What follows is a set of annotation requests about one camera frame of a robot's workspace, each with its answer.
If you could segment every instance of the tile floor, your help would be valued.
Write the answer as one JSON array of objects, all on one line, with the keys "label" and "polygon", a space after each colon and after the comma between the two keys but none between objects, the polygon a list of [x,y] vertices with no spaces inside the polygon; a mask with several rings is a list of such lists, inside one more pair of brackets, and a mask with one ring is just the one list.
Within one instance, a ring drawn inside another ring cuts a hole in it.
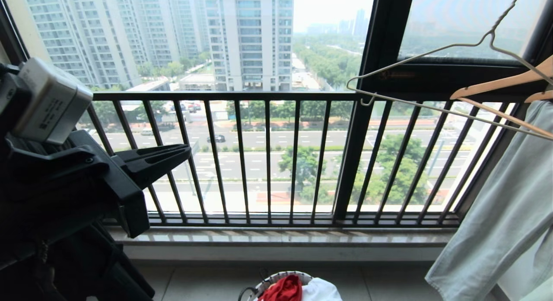
[{"label": "tile floor", "polygon": [[[430,263],[225,263],[135,262],[156,290],[155,301],[213,301],[238,299],[243,287],[260,282],[259,272],[298,270],[330,281],[343,301],[439,301],[425,281]],[[496,301],[489,295],[486,301]]]}]

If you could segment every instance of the floor tile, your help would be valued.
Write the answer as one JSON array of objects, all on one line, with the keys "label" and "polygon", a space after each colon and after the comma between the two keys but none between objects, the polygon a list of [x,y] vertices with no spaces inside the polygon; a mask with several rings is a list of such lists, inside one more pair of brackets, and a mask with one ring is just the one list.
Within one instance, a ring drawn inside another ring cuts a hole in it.
[{"label": "floor tile", "polygon": [[440,301],[439,293],[424,280],[431,264],[375,263],[363,267],[372,301]]},{"label": "floor tile", "polygon": [[236,300],[243,288],[260,281],[257,268],[177,267],[163,301]]},{"label": "floor tile", "polygon": [[145,266],[135,264],[136,268],[152,288],[156,291],[154,301],[162,301],[165,289],[174,271],[174,267],[170,266]]}]

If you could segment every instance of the rooftop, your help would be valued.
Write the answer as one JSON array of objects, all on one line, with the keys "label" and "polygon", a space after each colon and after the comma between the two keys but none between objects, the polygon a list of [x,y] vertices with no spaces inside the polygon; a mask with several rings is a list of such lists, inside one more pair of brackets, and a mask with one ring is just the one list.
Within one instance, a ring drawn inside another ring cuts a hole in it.
[{"label": "rooftop", "polygon": [[140,85],[137,85],[135,87],[132,87],[132,88],[128,89],[127,91],[150,91],[150,90],[156,89],[157,87],[162,86],[163,84],[165,84],[167,82],[169,82],[168,77],[161,76],[155,81],[142,83]]},{"label": "rooftop", "polygon": [[212,85],[215,82],[213,74],[190,74],[178,82],[182,84],[209,84]]}]

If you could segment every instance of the black car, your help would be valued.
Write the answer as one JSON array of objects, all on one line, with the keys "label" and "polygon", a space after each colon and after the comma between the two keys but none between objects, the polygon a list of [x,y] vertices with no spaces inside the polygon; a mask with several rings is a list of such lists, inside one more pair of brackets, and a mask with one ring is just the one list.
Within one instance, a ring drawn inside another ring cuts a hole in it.
[{"label": "black car", "polygon": [[[211,142],[211,137],[207,138],[207,142]],[[223,136],[221,134],[216,134],[215,135],[215,142],[225,142],[225,136]]]}]

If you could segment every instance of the window sill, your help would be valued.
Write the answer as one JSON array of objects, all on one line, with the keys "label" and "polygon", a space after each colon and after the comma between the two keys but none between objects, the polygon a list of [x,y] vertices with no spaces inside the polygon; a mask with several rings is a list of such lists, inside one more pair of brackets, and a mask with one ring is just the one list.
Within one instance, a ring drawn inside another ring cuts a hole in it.
[{"label": "window sill", "polygon": [[428,261],[455,229],[151,228],[135,239],[108,227],[135,260]]}]

